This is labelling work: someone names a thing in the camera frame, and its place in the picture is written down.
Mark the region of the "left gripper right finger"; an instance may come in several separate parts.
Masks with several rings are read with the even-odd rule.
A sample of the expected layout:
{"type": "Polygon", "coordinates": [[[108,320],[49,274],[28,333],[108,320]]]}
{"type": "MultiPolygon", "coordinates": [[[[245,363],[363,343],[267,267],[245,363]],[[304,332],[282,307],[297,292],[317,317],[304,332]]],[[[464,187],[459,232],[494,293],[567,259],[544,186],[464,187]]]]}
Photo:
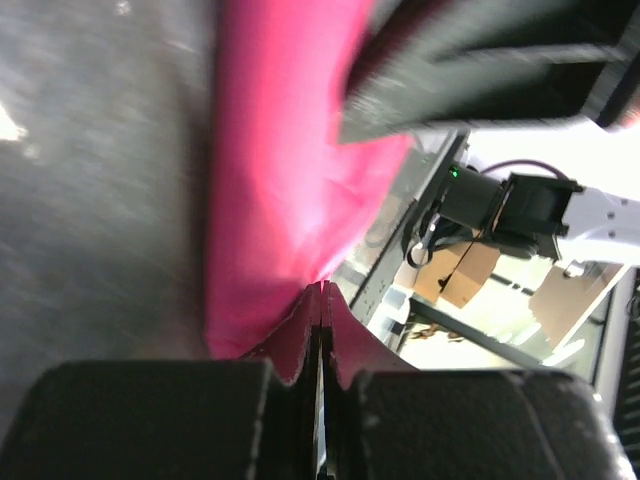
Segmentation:
{"type": "Polygon", "coordinates": [[[626,479],[595,392],[550,369],[420,370],[322,290],[327,463],[337,479],[626,479]]]}

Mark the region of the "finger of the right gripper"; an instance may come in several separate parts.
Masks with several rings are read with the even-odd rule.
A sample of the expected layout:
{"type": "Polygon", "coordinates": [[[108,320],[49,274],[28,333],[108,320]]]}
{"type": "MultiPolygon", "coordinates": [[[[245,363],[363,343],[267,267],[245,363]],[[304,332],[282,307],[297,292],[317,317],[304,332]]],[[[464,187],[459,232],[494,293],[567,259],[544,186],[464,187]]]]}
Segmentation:
{"type": "Polygon", "coordinates": [[[632,96],[629,1],[403,1],[351,67],[339,139],[579,117],[608,128],[632,96]]]}

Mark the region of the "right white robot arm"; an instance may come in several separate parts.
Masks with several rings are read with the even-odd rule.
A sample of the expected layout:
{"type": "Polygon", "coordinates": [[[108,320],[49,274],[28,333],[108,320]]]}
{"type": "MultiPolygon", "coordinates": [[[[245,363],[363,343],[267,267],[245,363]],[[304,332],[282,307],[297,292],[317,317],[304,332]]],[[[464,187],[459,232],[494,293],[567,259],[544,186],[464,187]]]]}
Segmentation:
{"type": "Polygon", "coordinates": [[[639,205],[556,173],[504,181],[455,154],[488,128],[614,126],[639,89],[635,1],[401,1],[348,76],[343,144],[454,131],[400,240],[428,255],[469,242],[528,259],[635,264],[639,205]]]}

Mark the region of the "pink paper napkin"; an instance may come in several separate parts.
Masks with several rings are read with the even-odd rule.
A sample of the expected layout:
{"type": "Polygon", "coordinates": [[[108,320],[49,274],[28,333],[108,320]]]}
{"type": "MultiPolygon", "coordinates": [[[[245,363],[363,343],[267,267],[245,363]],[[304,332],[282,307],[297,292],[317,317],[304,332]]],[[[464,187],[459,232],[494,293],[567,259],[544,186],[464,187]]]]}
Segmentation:
{"type": "Polygon", "coordinates": [[[370,1],[224,1],[216,26],[204,337],[259,344],[373,223],[406,135],[342,145],[342,98],[370,1]]]}

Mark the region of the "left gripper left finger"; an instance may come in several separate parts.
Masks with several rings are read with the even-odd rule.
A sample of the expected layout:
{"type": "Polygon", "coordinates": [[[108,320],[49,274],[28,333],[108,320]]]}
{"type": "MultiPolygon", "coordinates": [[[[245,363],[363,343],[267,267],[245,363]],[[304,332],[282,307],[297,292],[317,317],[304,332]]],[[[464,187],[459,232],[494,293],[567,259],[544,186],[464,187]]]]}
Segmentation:
{"type": "Polygon", "coordinates": [[[235,360],[72,361],[25,395],[5,479],[312,479],[320,288],[235,360]]]}

